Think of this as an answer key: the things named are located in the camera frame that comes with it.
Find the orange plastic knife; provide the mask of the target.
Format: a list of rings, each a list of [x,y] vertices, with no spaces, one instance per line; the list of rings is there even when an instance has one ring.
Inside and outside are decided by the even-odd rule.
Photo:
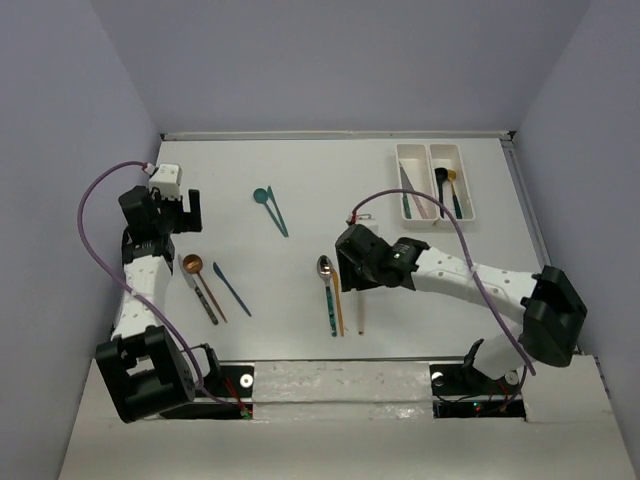
[[[332,273],[332,281],[333,281],[333,287],[334,287],[336,311],[338,316],[339,334],[341,337],[344,337],[345,327],[344,327],[344,319],[343,319],[343,312],[342,312],[342,305],[341,305],[341,298],[340,298],[340,284],[339,284],[338,273],[335,270],[335,268],[332,268],[331,273]]]

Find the steel spoon green handle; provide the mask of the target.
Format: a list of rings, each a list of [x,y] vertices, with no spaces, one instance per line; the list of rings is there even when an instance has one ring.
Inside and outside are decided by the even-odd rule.
[[[321,255],[316,263],[316,269],[319,277],[324,283],[326,306],[331,329],[331,336],[337,336],[337,323],[334,310],[333,295],[331,292],[332,267],[330,259],[327,255]]]

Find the beige wooden spoon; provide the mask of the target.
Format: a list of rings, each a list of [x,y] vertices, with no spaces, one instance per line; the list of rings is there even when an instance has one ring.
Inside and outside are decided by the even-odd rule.
[[[363,292],[356,294],[356,325],[359,335],[365,333],[366,301]]]

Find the steel knife green handle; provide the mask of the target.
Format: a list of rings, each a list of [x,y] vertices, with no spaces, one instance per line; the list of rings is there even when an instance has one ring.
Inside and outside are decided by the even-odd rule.
[[[399,168],[400,179],[401,179],[401,188],[404,191],[406,191],[410,188],[409,178],[401,162],[398,162],[398,168]],[[402,194],[402,202],[403,202],[405,218],[411,220],[412,219],[411,205],[409,201],[409,195],[406,192]]]

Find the teal plastic spoon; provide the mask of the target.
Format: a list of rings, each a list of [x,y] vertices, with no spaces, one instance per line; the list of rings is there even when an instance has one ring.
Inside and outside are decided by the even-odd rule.
[[[274,222],[274,224],[276,225],[276,227],[279,229],[280,233],[282,234],[281,231],[281,227],[278,223],[278,218],[276,215],[276,211],[275,208],[273,206],[272,201],[270,200],[268,194],[267,194],[267,188],[257,188],[254,190],[253,192],[253,199],[256,203],[261,204],[265,207],[267,213],[269,214],[271,220]]]

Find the black spoon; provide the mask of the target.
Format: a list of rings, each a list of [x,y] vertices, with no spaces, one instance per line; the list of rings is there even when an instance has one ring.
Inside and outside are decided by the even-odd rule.
[[[436,186],[438,191],[438,201],[441,206],[444,206],[444,184],[448,181],[448,171],[444,167],[438,167],[434,169],[434,175],[436,180]],[[440,216],[445,217],[444,209],[440,208]]]

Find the gold spoon green handle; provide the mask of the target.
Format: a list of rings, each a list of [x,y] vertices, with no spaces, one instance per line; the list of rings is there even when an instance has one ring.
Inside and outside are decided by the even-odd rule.
[[[457,219],[463,218],[463,213],[461,209],[461,205],[458,199],[458,195],[456,192],[455,181],[456,181],[456,172],[452,169],[447,170],[447,179],[451,188],[451,196],[454,206],[454,212]]]

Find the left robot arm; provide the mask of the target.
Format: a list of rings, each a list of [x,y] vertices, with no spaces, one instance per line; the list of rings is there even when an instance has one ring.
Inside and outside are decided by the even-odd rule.
[[[111,338],[95,359],[120,419],[132,423],[209,395],[221,370],[195,357],[177,329],[161,318],[174,273],[173,234],[202,231],[200,192],[188,191],[183,208],[177,187],[136,186],[118,203],[127,226],[121,241],[125,284]]]

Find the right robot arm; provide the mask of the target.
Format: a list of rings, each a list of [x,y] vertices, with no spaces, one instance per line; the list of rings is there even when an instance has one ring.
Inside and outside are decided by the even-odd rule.
[[[574,357],[588,309],[566,273],[539,273],[475,263],[408,237],[387,243],[362,224],[335,243],[343,291],[378,287],[436,293],[486,307],[500,334],[478,339],[460,368],[462,384],[482,392],[505,374],[534,363],[566,368]]]

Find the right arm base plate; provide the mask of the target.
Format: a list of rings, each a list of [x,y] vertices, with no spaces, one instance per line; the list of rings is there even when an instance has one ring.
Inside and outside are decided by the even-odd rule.
[[[516,371],[492,380],[459,363],[436,363],[429,373],[436,419],[526,418]]]

